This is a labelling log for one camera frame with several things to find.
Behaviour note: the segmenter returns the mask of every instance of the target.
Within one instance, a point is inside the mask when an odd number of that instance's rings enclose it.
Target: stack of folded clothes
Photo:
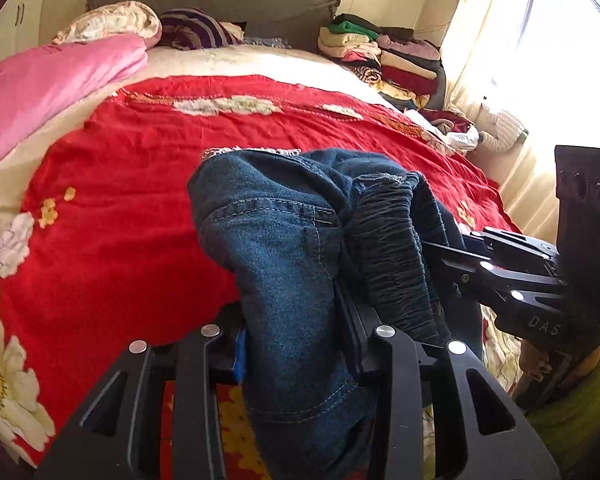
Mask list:
[[[351,70],[369,85],[381,81],[380,49],[373,41],[378,37],[374,31],[343,20],[321,27],[318,48],[332,60]]]
[[[400,111],[424,108],[438,90],[440,53],[414,39],[412,28],[378,27],[341,14],[320,29],[318,48]]]
[[[380,64],[384,94],[391,95],[395,89],[417,95],[417,106],[424,107],[429,97],[438,90],[438,72],[441,67],[440,53],[430,43],[396,34],[391,28],[376,38],[382,49]]]

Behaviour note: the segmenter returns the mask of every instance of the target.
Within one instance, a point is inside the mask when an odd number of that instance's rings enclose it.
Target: white cabinet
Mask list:
[[[38,46],[42,0],[7,0],[0,10],[0,61]]]

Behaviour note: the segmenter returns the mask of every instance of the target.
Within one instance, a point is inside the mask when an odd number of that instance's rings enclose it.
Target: jeans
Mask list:
[[[275,480],[339,480],[368,459],[376,392],[336,342],[334,280],[363,283],[415,340],[453,335],[480,355],[479,306],[422,257],[421,240],[463,245],[421,174],[376,153],[241,150],[206,160],[188,189],[202,248],[240,289],[244,397]]]

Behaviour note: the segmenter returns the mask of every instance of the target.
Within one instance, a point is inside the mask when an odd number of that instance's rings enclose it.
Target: metal screw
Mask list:
[[[380,337],[390,338],[395,335],[395,328],[389,325],[380,325],[376,328],[376,333]]]
[[[449,351],[452,354],[462,355],[466,352],[466,345],[457,339],[454,341],[449,341],[449,344],[446,347],[449,348]]]
[[[147,349],[146,341],[142,341],[142,339],[137,339],[129,345],[129,351],[132,354],[141,354],[146,349]]]
[[[201,334],[204,337],[215,337],[220,333],[220,327],[218,325],[205,325],[200,329]]]

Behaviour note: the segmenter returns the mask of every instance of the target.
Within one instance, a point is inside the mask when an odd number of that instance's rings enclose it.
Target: yellow flower pattern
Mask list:
[[[38,224],[41,229],[44,229],[48,225],[53,225],[58,219],[58,211],[56,211],[56,201],[53,198],[47,198],[40,208],[40,214],[42,215],[38,219]]]
[[[247,418],[242,389],[234,386],[229,390],[229,396],[233,402],[220,402],[218,405],[224,451],[240,454],[240,468],[259,474],[262,480],[271,480],[256,448],[256,439]]]
[[[460,201],[460,205],[458,206],[458,216],[464,220],[464,222],[473,230],[475,230],[475,218],[471,216],[468,212],[471,208],[467,205],[464,200]]]
[[[64,201],[71,202],[75,198],[75,187],[69,186],[64,192]]]

